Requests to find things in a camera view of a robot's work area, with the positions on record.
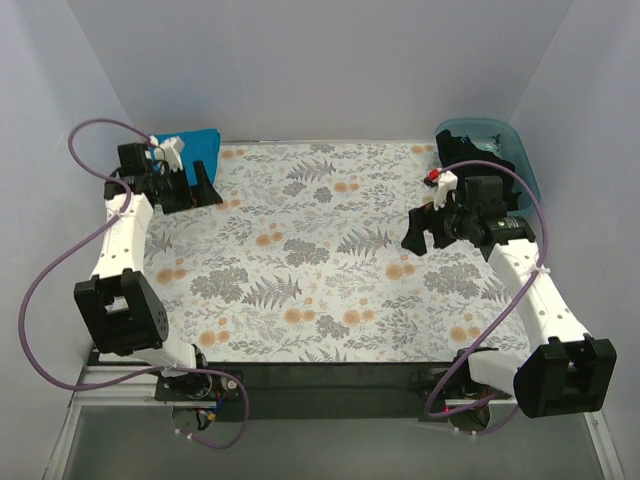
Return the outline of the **blue t shirt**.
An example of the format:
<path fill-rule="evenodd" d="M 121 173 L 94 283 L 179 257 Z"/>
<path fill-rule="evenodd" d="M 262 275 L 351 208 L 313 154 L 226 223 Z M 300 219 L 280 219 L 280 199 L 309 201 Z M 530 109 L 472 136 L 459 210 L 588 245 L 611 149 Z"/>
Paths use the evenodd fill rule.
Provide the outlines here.
<path fill-rule="evenodd" d="M 184 148 L 182 149 L 180 155 L 189 186 L 195 187 L 198 184 L 194 169 L 196 161 L 203 162 L 208 179 L 211 184 L 214 184 L 217 173 L 218 155 L 221 141 L 218 130 L 215 128 L 211 128 L 166 134 L 155 134 L 155 137 L 159 142 L 163 142 L 167 138 L 174 136 L 180 137 L 184 143 Z"/>

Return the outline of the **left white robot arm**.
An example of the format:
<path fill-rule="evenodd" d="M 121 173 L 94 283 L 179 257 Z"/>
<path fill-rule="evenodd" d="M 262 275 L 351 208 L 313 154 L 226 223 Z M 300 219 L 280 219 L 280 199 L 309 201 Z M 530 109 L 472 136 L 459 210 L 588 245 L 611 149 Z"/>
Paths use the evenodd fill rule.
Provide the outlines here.
<path fill-rule="evenodd" d="M 203 161 L 194 163 L 195 179 L 188 179 L 183 149 L 177 136 L 153 146 L 119 146 L 120 166 L 104 185 L 111 225 L 91 277 L 75 285 L 74 299 L 100 353 L 154 366 L 166 387 L 200 400 L 214 387 L 213 377 L 203 371 L 206 358 L 171 333 L 168 313 L 143 273 L 156 207 L 170 214 L 222 201 Z"/>

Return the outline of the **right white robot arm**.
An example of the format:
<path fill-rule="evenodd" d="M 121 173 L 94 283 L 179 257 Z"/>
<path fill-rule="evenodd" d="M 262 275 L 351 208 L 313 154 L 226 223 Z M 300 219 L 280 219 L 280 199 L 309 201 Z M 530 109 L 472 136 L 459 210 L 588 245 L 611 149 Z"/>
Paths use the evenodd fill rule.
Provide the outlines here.
<path fill-rule="evenodd" d="M 456 379 L 488 387 L 513 397 L 529 418 L 600 410 L 616 350 L 610 340 L 593 337 L 567 306 L 544 266 L 545 251 L 530 225 L 508 214 L 501 178 L 469 177 L 463 193 L 451 172 L 433 170 L 425 181 L 435 186 L 434 198 L 410 210 L 402 247 L 422 256 L 430 234 L 438 249 L 456 241 L 479 249 L 511 297 L 499 318 L 516 312 L 531 350 L 520 361 L 472 344 L 458 354 L 437 386 Z"/>

